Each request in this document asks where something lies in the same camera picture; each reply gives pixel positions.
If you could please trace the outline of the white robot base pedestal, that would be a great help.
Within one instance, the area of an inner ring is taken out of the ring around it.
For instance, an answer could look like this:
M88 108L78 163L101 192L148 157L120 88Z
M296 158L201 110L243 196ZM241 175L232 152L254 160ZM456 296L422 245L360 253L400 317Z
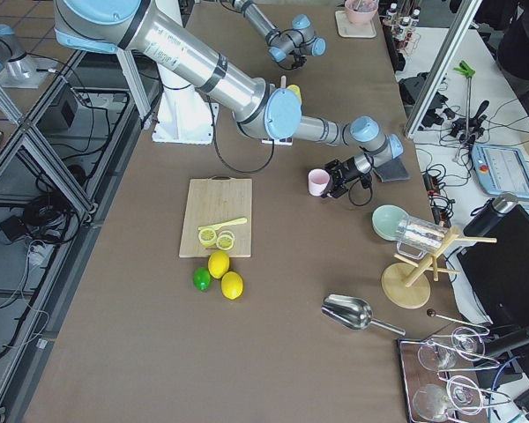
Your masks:
M153 131L153 141L186 145L212 142L212 111L219 108L205 102L195 87L158 64L163 94Z

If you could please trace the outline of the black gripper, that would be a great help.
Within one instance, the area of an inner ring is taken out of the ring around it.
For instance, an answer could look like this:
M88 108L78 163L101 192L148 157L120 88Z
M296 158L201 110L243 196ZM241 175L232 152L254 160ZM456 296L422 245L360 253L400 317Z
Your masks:
M370 171L373 160L366 154L356 155L346 161L332 160L324 166L331 183L321 194L321 198L339 198L348 192L346 184L359 180L364 189L370 189L372 178Z

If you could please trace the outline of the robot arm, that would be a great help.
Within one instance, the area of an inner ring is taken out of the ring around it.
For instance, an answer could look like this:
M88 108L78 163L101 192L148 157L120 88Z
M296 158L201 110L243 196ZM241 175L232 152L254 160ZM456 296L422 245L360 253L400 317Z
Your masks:
M228 9L241 14L264 37L272 60L283 70L301 68L308 56L322 56L326 41L317 35L311 20L305 14L292 19L292 26L280 30L257 7L253 1L220 1Z
M262 78L251 78L161 11L154 1L56 1L57 41L69 48L112 54L137 50L229 108L246 137L295 137L330 146L357 144L352 158L333 160L329 197L349 191L347 184L368 184L376 173L384 182L409 177L400 155L403 145L376 121L361 116L348 124L302 115L297 95Z

